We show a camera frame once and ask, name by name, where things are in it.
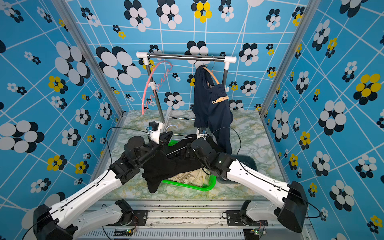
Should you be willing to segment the black shorts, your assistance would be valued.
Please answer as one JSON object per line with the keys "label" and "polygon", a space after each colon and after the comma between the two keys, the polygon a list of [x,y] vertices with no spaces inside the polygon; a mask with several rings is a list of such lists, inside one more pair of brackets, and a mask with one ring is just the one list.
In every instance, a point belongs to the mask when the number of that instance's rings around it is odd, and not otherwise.
{"label": "black shorts", "polygon": [[156,193],[163,180],[202,169],[202,164],[198,160],[187,156],[187,145],[196,139],[197,135],[188,135],[175,145],[156,153],[143,165],[142,177],[147,181],[150,193]]}

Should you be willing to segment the beige shorts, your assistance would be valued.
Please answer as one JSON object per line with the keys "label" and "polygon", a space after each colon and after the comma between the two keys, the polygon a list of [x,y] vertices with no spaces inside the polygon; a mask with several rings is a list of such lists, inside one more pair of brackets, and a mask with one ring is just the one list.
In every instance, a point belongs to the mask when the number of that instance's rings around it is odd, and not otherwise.
{"label": "beige shorts", "polygon": [[174,177],[169,178],[169,180],[181,184],[204,187],[209,184],[209,178],[210,176],[207,174],[207,171],[198,169],[186,173],[180,173]]}

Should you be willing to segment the pink plastic hanger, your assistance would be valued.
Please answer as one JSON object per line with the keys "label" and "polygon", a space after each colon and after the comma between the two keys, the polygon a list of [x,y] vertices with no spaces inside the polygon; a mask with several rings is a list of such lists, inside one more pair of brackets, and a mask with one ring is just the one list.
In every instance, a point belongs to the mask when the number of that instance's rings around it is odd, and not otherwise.
{"label": "pink plastic hanger", "polygon": [[[165,80],[167,79],[169,73],[171,72],[171,70],[173,68],[173,65],[167,60],[162,60],[157,65],[154,65],[153,68],[151,68],[151,66],[153,66],[153,64],[151,63],[150,56],[147,56],[147,54],[145,54],[144,57],[139,57],[139,58],[143,59],[144,65],[146,66],[146,70],[148,72],[148,80],[146,82],[145,89],[143,91],[143,99],[142,99],[142,103],[141,103],[142,115],[144,115],[145,112],[147,111],[147,109],[145,109],[145,107],[150,105],[150,101],[146,100],[147,91],[148,91],[148,88],[150,88],[151,91],[153,92],[153,94],[150,95],[149,99],[156,103],[156,106],[158,108],[161,119],[163,119],[164,115],[163,115],[161,103],[159,100],[158,91],[161,88],[161,86],[163,85],[163,83],[165,82]],[[153,75],[156,72],[156,70],[158,69],[158,67],[160,67],[162,64],[168,65],[169,68],[166,68],[163,78],[160,80],[160,83],[157,84],[157,83],[155,83]]]}

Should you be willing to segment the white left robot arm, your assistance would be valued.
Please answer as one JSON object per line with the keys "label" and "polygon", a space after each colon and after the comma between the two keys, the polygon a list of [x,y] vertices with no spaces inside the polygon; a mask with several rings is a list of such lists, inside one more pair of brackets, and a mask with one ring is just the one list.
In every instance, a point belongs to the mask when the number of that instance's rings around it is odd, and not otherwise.
{"label": "white left robot arm", "polygon": [[57,204],[35,209],[31,231],[36,239],[74,240],[106,225],[137,226],[140,220],[125,200],[89,214],[84,211],[138,175],[146,162],[168,146],[172,136],[173,132],[158,133],[157,140],[149,143],[141,136],[130,138],[121,157],[90,184]]}

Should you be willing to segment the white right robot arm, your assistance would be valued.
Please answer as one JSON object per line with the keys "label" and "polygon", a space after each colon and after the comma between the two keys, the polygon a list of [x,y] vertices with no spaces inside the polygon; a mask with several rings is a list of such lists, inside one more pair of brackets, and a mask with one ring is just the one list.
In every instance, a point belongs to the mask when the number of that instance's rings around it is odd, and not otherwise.
{"label": "white right robot arm", "polygon": [[293,181],[289,184],[265,176],[243,164],[239,158],[216,152],[202,138],[187,145],[187,154],[214,176],[246,186],[270,201],[269,207],[264,208],[255,201],[245,201],[239,212],[239,221],[244,225],[264,226],[266,221],[277,219],[288,230],[303,231],[309,202],[300,183]]}

